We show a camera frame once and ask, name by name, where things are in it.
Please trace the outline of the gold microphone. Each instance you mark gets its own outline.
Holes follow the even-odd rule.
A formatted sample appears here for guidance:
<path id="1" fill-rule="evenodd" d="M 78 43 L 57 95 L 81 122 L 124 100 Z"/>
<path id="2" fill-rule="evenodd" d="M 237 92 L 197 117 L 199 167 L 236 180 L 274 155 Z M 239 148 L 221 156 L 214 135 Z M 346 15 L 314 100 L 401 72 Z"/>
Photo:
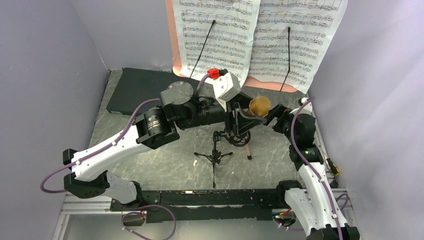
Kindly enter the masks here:
<path id="1" fill-rule="evenodd" d="M 250 102 L 246 112 L 253 116 L 265 118 L 270 110 L 271 101 L 265 96 L 258 96 Z M 247 132 L 239 132 L 239 134 L 235 134 L 235 136 L 241 136 Z"/>

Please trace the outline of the black microphone tripod stand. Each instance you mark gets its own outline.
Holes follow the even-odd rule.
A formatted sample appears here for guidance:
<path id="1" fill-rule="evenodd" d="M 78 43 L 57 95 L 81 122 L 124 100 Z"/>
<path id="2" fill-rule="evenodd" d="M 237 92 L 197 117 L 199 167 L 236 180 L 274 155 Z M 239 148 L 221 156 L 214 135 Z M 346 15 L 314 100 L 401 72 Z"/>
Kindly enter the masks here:
<path id="1" fill-rule="evenodd" d="M 197 157 L 203 157 L 208 160 L 212 167 L 212 188 L 217 187 L 216 183 L 216 170 L 217 166 L 222 162 L 225 157 L 231 157 L 234 155 L 234 151 L 230 150 L 230 146 L 233 148 L 244 148 L 246 158 L 251 161 L 253 155 L 249 143 L 251 141 L 252 134 L 250 131 L 242 133 L 241 135 L 235 135 L 234 133 L 227 133 L 225 131 L 214 131 L 212 133 L 212 149 L 208 153 L 194 152 L 193 154 Z"/>

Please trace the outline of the pink perforated music stand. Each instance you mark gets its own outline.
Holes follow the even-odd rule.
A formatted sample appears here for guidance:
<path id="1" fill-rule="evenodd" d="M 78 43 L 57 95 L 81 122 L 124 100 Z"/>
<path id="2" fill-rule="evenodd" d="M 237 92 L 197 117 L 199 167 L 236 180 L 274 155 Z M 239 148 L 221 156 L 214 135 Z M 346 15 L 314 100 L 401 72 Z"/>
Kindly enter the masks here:
<path id="1" fill-rule="evenodd" d="M 277 119 L 276 132 L 288 134 L 289 108 L 271 107 L 263 96 L 250 97 L 241 88 L 248 78 L 254 32 L 260 10 L 258 0 L 172 0 L 170 2 L 178 55 L 174 69 L 197 80 L 185 103 L 168 103 L 177 126 L 188 129 L 223 123 L 214 134 L 230 143 L 246 145 L 250 130 Z"/>

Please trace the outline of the printed sheet music page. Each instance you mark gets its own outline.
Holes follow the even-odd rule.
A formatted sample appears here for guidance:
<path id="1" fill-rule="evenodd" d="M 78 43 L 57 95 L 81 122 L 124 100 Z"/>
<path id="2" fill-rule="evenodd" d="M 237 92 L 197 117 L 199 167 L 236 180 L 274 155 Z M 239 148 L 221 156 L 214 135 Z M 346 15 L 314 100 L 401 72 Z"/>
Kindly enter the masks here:
<path id="1" fill-rule="evenodd" d="M 174 72 L 201 80 L 226 69 L 244 85 L 250 68 L 258 0 L 172 0 L 176 32 Z"/>

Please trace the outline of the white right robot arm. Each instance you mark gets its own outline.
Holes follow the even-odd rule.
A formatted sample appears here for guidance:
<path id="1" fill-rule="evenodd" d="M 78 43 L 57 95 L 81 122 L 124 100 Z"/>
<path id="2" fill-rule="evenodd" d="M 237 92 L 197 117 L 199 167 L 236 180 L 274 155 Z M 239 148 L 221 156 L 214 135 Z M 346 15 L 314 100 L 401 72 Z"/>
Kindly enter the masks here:
<path id="1" fill-rule="evenodd" d="M 277 119 L 273 130 L 290 142 L 290 160 L 305 184 L 301 187 L 297 180 L 280 181 L 276 203 L 291 209 L 308 240 L 360 239 L 358 228 L 349 224 L 331 190 L 324 158 L 315 144 L 312 106 L 292 110 L 279 104 L 268 113 L 267 120 L 273 119 Z"/>

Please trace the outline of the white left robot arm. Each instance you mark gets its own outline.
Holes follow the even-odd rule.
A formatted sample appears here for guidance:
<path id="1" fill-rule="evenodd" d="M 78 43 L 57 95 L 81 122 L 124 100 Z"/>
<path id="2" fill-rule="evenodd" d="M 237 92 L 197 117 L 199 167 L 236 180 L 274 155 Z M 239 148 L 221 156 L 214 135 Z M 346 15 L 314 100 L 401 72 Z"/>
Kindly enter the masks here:
<path id="1" fill-rule="evenodd" d="M 199 100 L 193 86 L 185 81 L 170 84 L 159 99 L 161 104 L 145 113 L 135 110 L 120 133 L 83 151 L 64 151 L 64 162 L 71 169 L 63 179 L 64 189 L 81 199 L 108 196 L 137 210 L 144 203 L 140 184 L 114 175 L 110 167 L 178 140 L 178 130 L 224 123 L 225 134 L 241 138 L 264 124 L 268 114 L 267 109 L 256 106 L 255 98 L 244 93 L 224 104 L 211 97 Z"/>

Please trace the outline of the yellow black tool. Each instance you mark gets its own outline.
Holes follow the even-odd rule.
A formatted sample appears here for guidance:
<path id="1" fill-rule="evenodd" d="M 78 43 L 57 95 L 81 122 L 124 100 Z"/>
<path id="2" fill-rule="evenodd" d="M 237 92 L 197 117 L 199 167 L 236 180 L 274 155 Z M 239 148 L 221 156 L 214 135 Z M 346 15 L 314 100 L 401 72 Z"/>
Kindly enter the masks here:
<path id="1" fill-rule="evenodd" d="M 339 175 L 340 174 L 340 170 L 339 170 L 339 168 L 337 167 L 337 165 L 336 164 L 334 164 L 334 162 L 328 157 L 328 158 L 326 158 L 326 162 L 327 162 L 327 164 L 328 164 L 328 167 L 329 167 L 329 169 L 330 169 L 330 171 L 331 171 L 331 173 L 334 175 L 334 176 L 337 176 L 337 175 Z"/>

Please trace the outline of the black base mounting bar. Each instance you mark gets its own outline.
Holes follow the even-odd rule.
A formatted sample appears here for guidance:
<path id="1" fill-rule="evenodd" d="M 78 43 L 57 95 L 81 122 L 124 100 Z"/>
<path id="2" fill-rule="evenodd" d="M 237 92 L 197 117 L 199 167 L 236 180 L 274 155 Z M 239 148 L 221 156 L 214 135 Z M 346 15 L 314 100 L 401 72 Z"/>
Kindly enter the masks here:
<path id="1" fill-rule="evenodd" d="M 268 221 L 289 205 L 276 188 L 222 190 L 144 190 L 147 223 L 255 219 Z"/>

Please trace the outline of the black flat equipment box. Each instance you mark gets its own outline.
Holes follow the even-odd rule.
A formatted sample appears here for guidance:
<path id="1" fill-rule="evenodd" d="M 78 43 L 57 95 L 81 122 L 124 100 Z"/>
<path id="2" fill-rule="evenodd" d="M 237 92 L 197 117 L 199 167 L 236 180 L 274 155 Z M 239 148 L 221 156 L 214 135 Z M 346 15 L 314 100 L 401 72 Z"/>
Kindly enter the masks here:
<path id="1" fill-rule="evenodd" d="M 174 82 L 187 82 L 195 89 L 198 80 L 168 71 L 126 67 L 111 95 L 106 110 L 111 114 L 131 116 L 142 102 L 160 97 L 160 92 Z"/>

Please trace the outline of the aluminium rail right edge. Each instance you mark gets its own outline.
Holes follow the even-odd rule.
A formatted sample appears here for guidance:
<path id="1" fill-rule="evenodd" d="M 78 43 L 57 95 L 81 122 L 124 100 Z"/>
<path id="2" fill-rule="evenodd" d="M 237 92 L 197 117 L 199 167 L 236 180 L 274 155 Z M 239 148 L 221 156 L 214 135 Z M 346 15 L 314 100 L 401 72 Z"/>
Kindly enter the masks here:
<path id="1" fill-rule="evenodd" d="M 306 188 L 291 188 L 284 194 L 285 200 L 296 214 L 308 240 L 359 240 L 358 228 L 350 223 L 355 220 L 353 211 L 344 211 L 350 197 L 342 193 L 334 197 L 332 189 L 342 189 L 326 161 L 327 152 L 319 127 L 315 128 L 317 149 L 302 148 L 294 140 L 294 152 L 300 157 L 298 173 Z M 346 197 L 343 206 L 338 201 Z"/>

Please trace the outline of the aluminium front rail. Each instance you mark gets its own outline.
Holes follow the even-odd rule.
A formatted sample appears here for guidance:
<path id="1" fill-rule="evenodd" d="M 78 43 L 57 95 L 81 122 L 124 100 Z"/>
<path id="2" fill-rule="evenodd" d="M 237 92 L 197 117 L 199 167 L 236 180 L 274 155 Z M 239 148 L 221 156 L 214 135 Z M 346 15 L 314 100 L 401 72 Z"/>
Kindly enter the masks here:
<path id="1" fill-rule="evenodd" d="M 345 188 L 333 188 L 335 198 L 342 194 L 347 194 Z M 342 207 L 346 197 L 342 197 L 338 202 L 339 207 Z M 118 211 L 111 211 L 112 199 L 107 196 L 97 196 L 94 198 L 81 199 L 70 193 L 67 193 L 61 207 L 60 214 L 62 215 L 98 215 L 98 214 L 116 214 Z M 350 200 L 346 204 L 343 211 L 353 211 L 353 206 Z"/>

